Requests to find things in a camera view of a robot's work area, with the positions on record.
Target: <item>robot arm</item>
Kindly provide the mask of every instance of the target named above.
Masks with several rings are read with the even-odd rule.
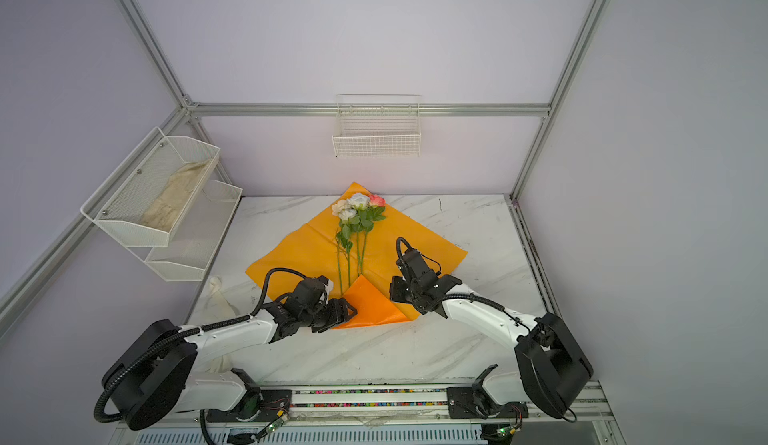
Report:
[[[290,294],[264,304],[270,276],[276,271],[293,273],[302,280]],[[287,268],[274,268],[266,274],[259,304],[249,315],[202,326],[155,322],[104,375],[104,392],[94,417],[100,422],[122,419],[131,430],[141,430],[172,412],[230,411],[251,399],[258,401],[260,389],[241,370],[192,371],[241,348],[282,340],[300,327],[322,333],[349,321],[357,310],[343,298],[329,300],[332,287],[322,276],[305,277]],[[110,398],[119,413],[104,412]]]
[[[405,253],[401,245],[406,246]],[[475,295],[456,277],[438,277],[439,271],[428,267],[422,254],[402,237],[396,248],[402,277],[392,277],[390,300],[411,304],[422,314],[434,311],[464,322],[514,350],[528,398],[547,415],[563,418],[593,370],[562,319],[551,313],[541,318],[518,313]],[[489,372],[478,379],[478,388]],[[500,408],[487,384],[481,395],[475,397],[481,417]]]
[[[401,245],[406,246],[404,254]],[[514,350],[528,397],[543,412],[563,418],[593,372],[560,317],[548,313],[536,318],[475,295],[456,277],[433,271],[403,238],[397,240],[397,255],[402,277],[392,278],[390,300],[411,304],[422,314],[434,311],[464,322]],[[277,271],[302,280],[290,294],[264,304],[270,276]],[[248,404],[259,402],[260,389],[245,372],[199,373],[193,369],[241,348],[282,340],[300,327],[322,333],[349,321],[356,310],[343,298],[329,300],[331,289],[332,283],[325,277],[274,268],[264,277],[259,303],[249,315],[202,326],[155,322],[104,375],[104,392],[94,408],[94,418],[100,422],[122,419],[131,430],[146,428],[176,411],[242,411],[243,419],[248,418]],[[500,399],[494,401],[501,395],[489,390],[487,383],[483,385],[494,367],[472,388],[477,392],[479,417],[489,417],[503,407]],[[109,399],[119,413],[104,411]]]

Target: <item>bouquet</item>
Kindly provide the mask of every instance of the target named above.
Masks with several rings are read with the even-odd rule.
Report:
[[[356,249],[357,255],[357,275],[362,275],[365,265],[366,245],[368,244],[368,234],[373,230],[376,222],[384,220],[383,215],[386,209],[386,203],[382,197],[376,194],[365,195],[356,193],[347,200],[340,200],[331,206],[331,213],[339,217],[339,231],[336,233],[336,264],[339,266],[339,288],[344,293],[344,287],[341,282],[341,256],[346,258],[346,279],[349,287],[352,286],[352,265],[350,260],[350,251]],[[360,252],[360,234],[362,233],[362,253]]]

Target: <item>flower stem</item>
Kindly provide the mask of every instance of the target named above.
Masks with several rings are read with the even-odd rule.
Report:
[[[360,277],[360,230],[355,232],[355,245],[357,245],[357,276]]]
[[[352,287],[352,273],[350,271],[350,254],[349,252],[346,254],[346,280],[350,283],[350,288]]]
[[[360,255],[360,275],[362,275],[362,266],[365,265],[366,245],[368,245],[368,231],[367,230],[366,230],[365,237],[362,239],[362,255]]]
[[[341,279],[341,258],[339,257],[339,254],[341,253],[341,245],[339,245],[339,239],[336,239],[336,264],[339,266],[339,293],[341,295],[344,295],[344,287],[343,287],[343,280]]]

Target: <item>table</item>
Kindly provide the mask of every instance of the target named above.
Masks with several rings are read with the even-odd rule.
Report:
[[[190,324],[206,324],[250,311],[260,294],[246,268],[286,235],[333,203],[333,196],[242,199],[194,304]],[[514,229],[504,195],[385,196],[388,205],[445,237],[468,254],[452,273],[521,313],[541,317],[544,305]],[[210,279],[220,280],[211,295]],[[488,365],[516,371],[514,353],[474,329],[437,314],[395,325],[331,330],[303,328],[275,344],[230,356],[261,385],[466,383]]]

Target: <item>white wire basket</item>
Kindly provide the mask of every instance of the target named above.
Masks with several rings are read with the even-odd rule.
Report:
[[[144,263],[165,281],[203,280],[242,193],[240,187],[208,180],[168,247],[152,248]]]
[[[421,148],[418,104],[339,104],[337,157],[419,156]]]
[[[165,136],[159,130],[155,133],[160,134],[159,141],[101,210],[90,216],[81,209],[123,247],[168,247],[219,161],[220,149],[210,143],[188,136]],[[165,190],[170,176],[182,166],[198,162],[203,163],[202,168],[177,197],[175,219],[158,226],[146,225],[145,214]]]

